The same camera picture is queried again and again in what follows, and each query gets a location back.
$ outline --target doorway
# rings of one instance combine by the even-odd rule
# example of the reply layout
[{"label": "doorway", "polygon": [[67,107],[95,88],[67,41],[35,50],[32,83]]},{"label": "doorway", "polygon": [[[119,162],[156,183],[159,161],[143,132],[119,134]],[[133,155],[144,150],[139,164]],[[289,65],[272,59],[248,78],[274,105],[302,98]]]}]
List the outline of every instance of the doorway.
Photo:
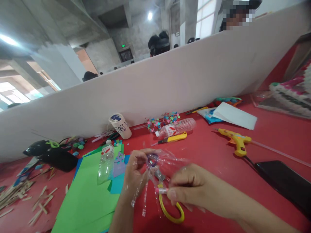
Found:
[{"label": "doorway", "polygon": [[121,57],[122,62],[132,60],[133,56],[132,56],[131,49],[127,49],[127,50],[120,52],[120,57]]}]

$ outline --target glue gun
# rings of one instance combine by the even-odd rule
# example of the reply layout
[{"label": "glue gun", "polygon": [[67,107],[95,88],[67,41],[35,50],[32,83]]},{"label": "glue gun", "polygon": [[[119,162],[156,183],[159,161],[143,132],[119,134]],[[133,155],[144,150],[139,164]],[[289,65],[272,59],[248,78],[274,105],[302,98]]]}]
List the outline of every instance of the glue gun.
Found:
[{"label": "glue gun", "polygon": [[222,135],[229,137],[230,138],[229,143],[236,144],[236,151],[234,151],[236,156],[240,156],[240,157],[246,156],[246,149],[245,149],[244,142],[250,143],[252,141],[250,137],[245,137],[245,136],[242,136],[241,134],[228,131],[225,129],[215,129],[215,130],[217,130]]}]

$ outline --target white partition wall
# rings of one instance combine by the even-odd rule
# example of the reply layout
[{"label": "white partition wall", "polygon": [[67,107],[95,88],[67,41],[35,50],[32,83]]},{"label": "white partition wall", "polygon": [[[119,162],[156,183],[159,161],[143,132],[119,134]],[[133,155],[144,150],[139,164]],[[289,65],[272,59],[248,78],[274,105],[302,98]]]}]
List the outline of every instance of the white partition wall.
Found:
[{"label": "white partition wall", "polygon": [[130,125],[184,112],[217,97],[254,91],[310,26],[309,5],[287,8],[250,27],[225,31],[136,62],[0,113],[0,162],[31,143],[100,133],[122,113]]}]

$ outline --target scissors handle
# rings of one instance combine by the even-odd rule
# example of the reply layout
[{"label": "scissors handle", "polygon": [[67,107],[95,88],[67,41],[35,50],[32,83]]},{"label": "scissors handle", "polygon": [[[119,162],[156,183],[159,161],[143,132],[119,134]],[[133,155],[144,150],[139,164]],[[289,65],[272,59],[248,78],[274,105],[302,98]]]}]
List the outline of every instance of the scissors handle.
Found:
[{"label": "scissors handle", "polygon": [[[163,188],[163,184],[158,184],[158,188]],[[160,193],[159,193],[159,201],[160,201],[161,209],[162,209],[165,217],[167,217],[171,222],[176,223],[176,224],[180,224],[185,220],[184,211],[178,202],[176,203],[176,207],[179,210],[181,217],[180,218],[174,218],[166,211],[165,206],[163,204],[162,194],[160,194]]]}]

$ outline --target cut plastic bottle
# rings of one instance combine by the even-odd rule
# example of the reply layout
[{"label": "cut plastic bottle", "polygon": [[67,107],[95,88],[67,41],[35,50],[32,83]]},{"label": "cut plastic bottle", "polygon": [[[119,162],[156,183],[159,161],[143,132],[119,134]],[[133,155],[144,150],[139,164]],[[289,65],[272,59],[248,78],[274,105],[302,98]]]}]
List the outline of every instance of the cut plastic bottle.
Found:
[{"label": "cut plastic bottle", "polygon": [[106,141],[106,146],[101,150],[98,168],[97,183],[102,184],[113,178],[114,152],[111,140]]},{"label": "cut plastic bottle", "polygon": [[155,134],[160,138],[168,138],[181,134],[183,132],[189,132],[196,127],[197,123],[193,118],[183,119],[181,121],[175,121],[172,124],[163,126],[160,131],[156,131]]}]

